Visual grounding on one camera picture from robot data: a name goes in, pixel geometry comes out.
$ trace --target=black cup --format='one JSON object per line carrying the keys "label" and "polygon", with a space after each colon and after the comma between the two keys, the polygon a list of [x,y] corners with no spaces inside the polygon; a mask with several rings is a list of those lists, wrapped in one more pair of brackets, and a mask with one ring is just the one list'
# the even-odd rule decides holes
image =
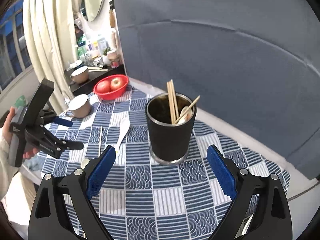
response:
{"label": "black cup", "polygon": [[[192,100],[176,93],[179,113]],[[178,164],[185,160],[196,118],[196,106],[191,118],[182,124],[171,124],[168,93],[152,98],[146,105],[146,117],[150,136],[150,154],[160,164]]]}

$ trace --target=apple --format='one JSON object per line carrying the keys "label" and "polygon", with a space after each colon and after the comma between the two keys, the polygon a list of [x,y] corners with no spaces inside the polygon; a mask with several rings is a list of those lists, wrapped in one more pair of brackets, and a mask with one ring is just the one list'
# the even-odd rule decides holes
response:
{"label": "apple", "polygon": [[118,90],[123,86],[124,86],[124,81],[121,78],[116,77],[111,80],[111,84],[110,84],[111,91]]}
{"label": "apple", "polygon": [[110,81],[109,80],[101,81],[97,85],[97,92],[98,93],[108,93],[108,92],[110,92]]}

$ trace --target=red bowl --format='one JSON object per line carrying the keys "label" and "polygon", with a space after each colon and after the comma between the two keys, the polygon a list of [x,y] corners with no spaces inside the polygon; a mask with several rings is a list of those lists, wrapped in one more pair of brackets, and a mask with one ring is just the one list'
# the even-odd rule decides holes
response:
{"label": "red bowl", "polygon": [[[97,86],[100,82],[104,81],[104,80],[109,80],[111,82],[111,80],[113,78],[121,78],[122,81],[124,81],[124,85],[122,87],[120,87],[119,89],[115,90],[115,91],[111,91],[111,92],[108,92],[108,93],[98,93],[97,92]],[[120,96],[122,96],[122,94],[125,92],[125,89],[127,87],[129,83],[129,78],[126,76],[126,75],[121,75],[121,74],[118,74],[118,75],[112,75],[112,76],[108,76],[108,77],[105,77],[103,79],[101,79],[93,88],[93,92],[95,94],[97,94],[99,97],[101,97],[102,99],[104,100],[114,100]]]}

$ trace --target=ceramic mug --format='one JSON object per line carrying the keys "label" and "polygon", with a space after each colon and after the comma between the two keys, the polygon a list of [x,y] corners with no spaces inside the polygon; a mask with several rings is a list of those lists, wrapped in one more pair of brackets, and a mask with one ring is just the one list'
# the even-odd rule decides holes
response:
{"label": "ceramic mug", "polygon": [[69,107],[66,111],[67,116],[72,118],[84,118],[90,113],[91,105],[87,95],[79,95],[72,100],[70,100],[68,96],[67,98],[69,99],[69,103],[67,103],[67,100],[65,99]]}
{"label": "ceramic mug", "polygon": [[77,84],[86,82],[89,79],[89,69],[87,66],[76,69],[70,76],[70,78]]}

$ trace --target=table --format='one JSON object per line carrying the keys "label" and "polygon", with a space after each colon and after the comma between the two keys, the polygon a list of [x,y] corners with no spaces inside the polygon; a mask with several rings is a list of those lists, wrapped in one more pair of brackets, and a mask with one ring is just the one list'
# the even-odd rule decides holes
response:
{"label": "table", "polygon": [[[290,182],[287,171],[197,120],[186,160],[177,166],[156,163],[148,150],[144,108],[149,99],[149,95],[132,86],[113,101],[101,101],[91,93],[89,116],[73,119],[74,125],[69,129],[56,124],[47,126],[58,138],[82,141],[84,149],[66,151],[59,160],[39,154],[42,176],[48,172],[55,177],[70,174],[80,167],[83,158],[98,156],[101,126],[102,151],[106,145],[116,144],[120,121],[129,117],[130,129],[121,143],[120,155],[100,193],[91,200],[114,239],[207,239],[231,203],[207,161],[206,151],[211,144],[239,168],[247,168],[254,175],[267,177],[276,173],[287,193]],[[254,195],[247,217],[253,213],[257,200]],[[70,196],[66,195],[65,201],[76,232],[83,236]]]}

